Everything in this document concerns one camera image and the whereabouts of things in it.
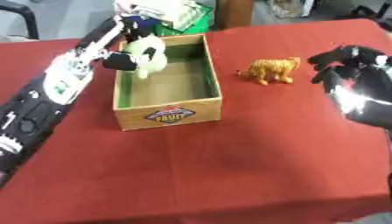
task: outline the tiger figurine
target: tiger figurine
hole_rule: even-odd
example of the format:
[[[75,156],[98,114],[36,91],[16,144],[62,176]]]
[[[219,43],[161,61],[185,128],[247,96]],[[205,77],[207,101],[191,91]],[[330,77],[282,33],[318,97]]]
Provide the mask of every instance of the tiger figurine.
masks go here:
[[[262,85],[268,85],[265,80],[267,74],[272,74],[276,81],[292,83],[291,73],[299,68],[301,59],[289,57],[288,59],[259,59],[252,63],[249,70],[245,73],[238,74],[242,77],[256,77]]]

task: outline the box label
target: box label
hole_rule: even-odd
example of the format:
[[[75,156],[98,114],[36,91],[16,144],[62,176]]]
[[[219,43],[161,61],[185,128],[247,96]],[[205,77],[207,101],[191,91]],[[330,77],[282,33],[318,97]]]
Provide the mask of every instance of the box label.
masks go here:
[[[182,108],[181,106],[167,106],[155,113],[147,115],[145,118],[160,123],[176,123],[194,114],[196,112]]]

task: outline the red tablecloth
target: red tablecloth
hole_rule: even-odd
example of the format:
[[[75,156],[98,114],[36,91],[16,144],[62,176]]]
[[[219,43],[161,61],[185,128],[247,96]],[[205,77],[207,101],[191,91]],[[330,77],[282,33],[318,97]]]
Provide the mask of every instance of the red tablecloth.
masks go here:
[[[310,83],[305,61],[348,44],[392,53],[384,31],[353,20],[235,28],[207,39],[222,121],[122,132],[111,110],[114,71],[99,68],[55,135],[0,192],[0,222],[188,214],[174,223],[331,223],[387,206],[383,132],[342,118]],[[1,44],[0,102],[74,43]],[[303,59],[292,85],[234,75],[252,60],[288,56]]]

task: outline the robotic arm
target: robotic arm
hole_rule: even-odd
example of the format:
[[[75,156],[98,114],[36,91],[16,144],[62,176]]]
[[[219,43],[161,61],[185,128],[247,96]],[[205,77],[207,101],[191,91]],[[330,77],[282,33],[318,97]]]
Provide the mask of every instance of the robotic arm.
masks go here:
[[[103,65],[110,69],[135,70],[140,63],[151,59],[153,48],[141,56],[110,52],[109,47],[122,35],[132,41],[149,33],[130,19],[114,16],[89,33],[74,49],[56,57],[42,76],[22,87],[0,107],[0,187],[67,115],[93,79],[97,60],[103,60]]]
[[[323,83],[346,118],[392,130],[391,57],[347,45],[313,56],[309,62],[318,71],[312,83]]]

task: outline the cardboard box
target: cardboard box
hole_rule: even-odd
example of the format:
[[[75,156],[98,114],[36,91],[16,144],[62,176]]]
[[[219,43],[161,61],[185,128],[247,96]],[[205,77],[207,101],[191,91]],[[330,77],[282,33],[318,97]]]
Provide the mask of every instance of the cardboard box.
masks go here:
[[[140,80],[117,71],[113,110],[123,130],[221,119],[221,89],[204,35],[163,38],[168,65]]]

